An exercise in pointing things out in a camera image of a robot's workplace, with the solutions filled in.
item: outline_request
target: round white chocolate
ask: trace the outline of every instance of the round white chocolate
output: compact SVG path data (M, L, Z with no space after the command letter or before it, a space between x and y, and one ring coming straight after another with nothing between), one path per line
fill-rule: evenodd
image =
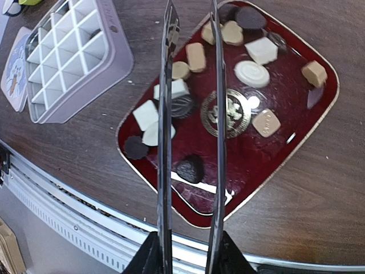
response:
M178 61L172 65L172 79L183 79L186 80L190 76L189 65L185 62Z
M250 87L266 87L270 82L270 74L267 69L252 61L237 63L234 67L234 73L242 83Z
M175 136L176 130L171 125L171 139ZM142 143L149 147L157 147L159 145L159 123L153 123L143 133Z

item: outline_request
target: green object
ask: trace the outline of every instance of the green object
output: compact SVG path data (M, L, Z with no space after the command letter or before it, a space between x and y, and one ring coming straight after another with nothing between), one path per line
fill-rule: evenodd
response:
M35 6L40 3L42 0L19 0L19 4L21 5L28 5L28 6Z

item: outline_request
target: gold seal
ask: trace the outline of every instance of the gold seal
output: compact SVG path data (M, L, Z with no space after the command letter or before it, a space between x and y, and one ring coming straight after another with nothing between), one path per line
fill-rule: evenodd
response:
M212 92L201 105L200 118L205 129L218 137L218 106L217 92ZM251 108L248 100L238 91L227 89L227 138L237 137L249 126Z

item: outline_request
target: wooden table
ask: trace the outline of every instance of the wooden table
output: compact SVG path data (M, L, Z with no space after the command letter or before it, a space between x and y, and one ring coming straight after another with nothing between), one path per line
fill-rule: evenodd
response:
M209 1L175 1L185 42ZM225 228L247 253L322 264L365 264L365 94L362 0L253 1L296 31L336 68L340 96L309 140ZM0 72L22 26L32 28L55 0L11 18ZM66 124L33 124L26 109L0 100L0 138L63 182L122 212L155 224L156 194L124 162L115 132L159 73L164 0L115 1L135 56L132 74ZM174 231L199 240L173 214Z

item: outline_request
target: silicone ice cube tray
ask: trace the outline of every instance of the silicone ice cube tray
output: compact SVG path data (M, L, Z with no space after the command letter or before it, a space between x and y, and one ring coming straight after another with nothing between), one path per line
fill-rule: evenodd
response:
M31 120L68 121L132 67L112 0L59 1L26 43Z

